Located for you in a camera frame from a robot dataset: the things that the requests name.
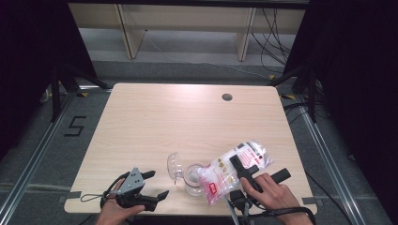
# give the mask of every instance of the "clear plastic bag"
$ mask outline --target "clear plastic bag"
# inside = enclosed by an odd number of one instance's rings
[[[229,158],[237,155],[244,168],[256,165],[264,170],[272,163],[266,148],[256,141],[243,142],[224,155],[214,159],[208,166],[198,169],[201,186],[207,196],[209,204],[238,188],[240,181],[237,171]]]

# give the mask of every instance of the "table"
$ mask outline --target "table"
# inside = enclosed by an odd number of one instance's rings
[[[224,100],[224,94],[231,95],[232,100]],[[142,194],[157,196],[170,190],[155,212],[145,214],[229,216],[225,201],[209,206],[205,197],[187,194],[183,180],[175,184],[166,161],[170,154],[178,152],[183,166],[208,164],[250,140],[262,143],[273,158],[274,162],[266,168],[268,173],[282,168],[290,171],[292,177],[284,183],[301,204],[302,198],[313,197],[274,87],[118,83],[71,192],[101,194],[120,174],[137,167],[142,173],[156,171],[154,177],[145,180]],[[315,204],[305,206],[316,213]],[[68,199],[65,210],[98,213],[100,200]]]

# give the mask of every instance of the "red label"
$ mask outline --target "red label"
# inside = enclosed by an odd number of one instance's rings
[[[215,194],[217,192],[217,188],[214,183],[209,184],[208,187],[210,188],[211,194]]]

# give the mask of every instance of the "wrist strap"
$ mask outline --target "wrist strap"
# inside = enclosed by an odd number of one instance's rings
[[[313,212],[306,207],[293,207],[293,208],[283,208],[283,209],[272,209],[264,211],[261,214],[249,215],[249,218],[260,218],[260,217],[277,217],[285,214],[291,213],[306,213],[310,218],[313,225],[316,225],[315,216]]]

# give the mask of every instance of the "white desk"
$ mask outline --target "white desk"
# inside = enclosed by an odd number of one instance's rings
[[[223,94],[232,95],[225,101]],[[301,198],[313,197],[274,87],[119,83],[110,95],[71,191],[101,194],[122,173],[156,171],[141,193],[170,190],[156,215],[229,216],[225,201],[208,206],[169,177],[166,161],[178,152],[183,165],[208,164],[238,144],[257,140],[274,159],[266,171],[287,168],[284,183]],[[306,205],[316,213],[316,205]],[[68,199],[70,213],[98,213],[100,200]]]

